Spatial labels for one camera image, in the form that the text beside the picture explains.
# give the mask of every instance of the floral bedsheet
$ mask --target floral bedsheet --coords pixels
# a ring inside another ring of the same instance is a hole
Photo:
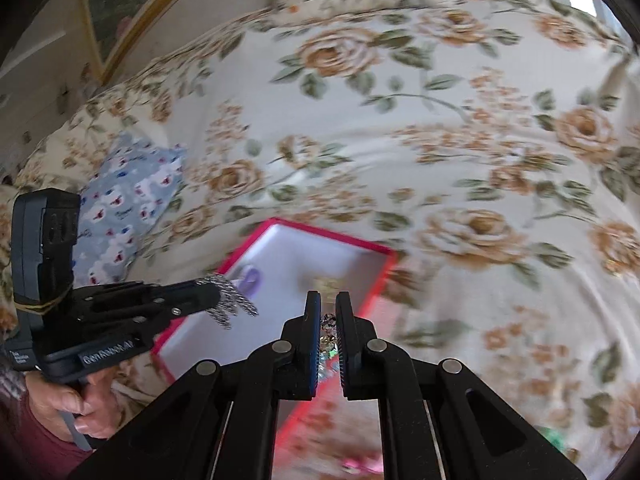
[[[459,358],[601,479],[640,427],[639,95],[635,55],[553,1],[258,12],[91,100],[52,136],[80,139],[65,167],[44,170],[45,145],[18,185],[88,180],[119,128],[160,124],[190,160],[130,278],[201,276],[271,216],[382,241],[400,261],[380,335]],[[163,385],[141,359],[123,381],[148,401]],[[352,478],[377,416],[330,384],[274,476]]]

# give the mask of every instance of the handle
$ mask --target handle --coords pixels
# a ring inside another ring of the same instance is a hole
[[[87,384],[86,378],[81,378],[78,381],[74,381],[67,386],[71,386],[76,392],[82,393],[82,385]],[[79,416],[75,413],[69,412],[58,412],[62,417],[62,420],[65,421],[66,428],[71,433],[71,437],[73,437],[74,443],[83,451],[91,451],[92,449],[98,449],[102,444],[107,442],[105,438],[95,438],[89,435],[85,435],[76,430],[76,417]]]

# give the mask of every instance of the maroon sleeve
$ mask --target maroon sleeve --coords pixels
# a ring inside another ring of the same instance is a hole
[[[73,442],[64,442],[46,430],[33,416],[28,395],[20,400],[20,423],[15,432],[27,462],[46,480],[63,480],[91,455]]]

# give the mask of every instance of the blue pillowcase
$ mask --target blue pillowcase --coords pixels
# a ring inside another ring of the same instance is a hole
[[[80,199],[74,287],[124,280],[142,238],[182,181],[184,149],[120,135]]]

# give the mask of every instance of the silver bolt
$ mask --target silver bolt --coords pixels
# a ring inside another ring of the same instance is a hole
[[[196,366],[196,371],[200,375],[211,375],[216,371],[216,364],[213,361],[201,361]]]
[[[370,339],[367,342],[367,348],[372,352],[384,352],[386,350],[386,342],[382,339]]]
[[[286,354],[289,350],[291,350],[291,343],[289,341],[285,341],[284,339],[280,339],[271,345],[271,349],[277,354]]]
[[[456,359],[444,359],[442,369],[450,374],[457,374],[462,371],[462,363]]]

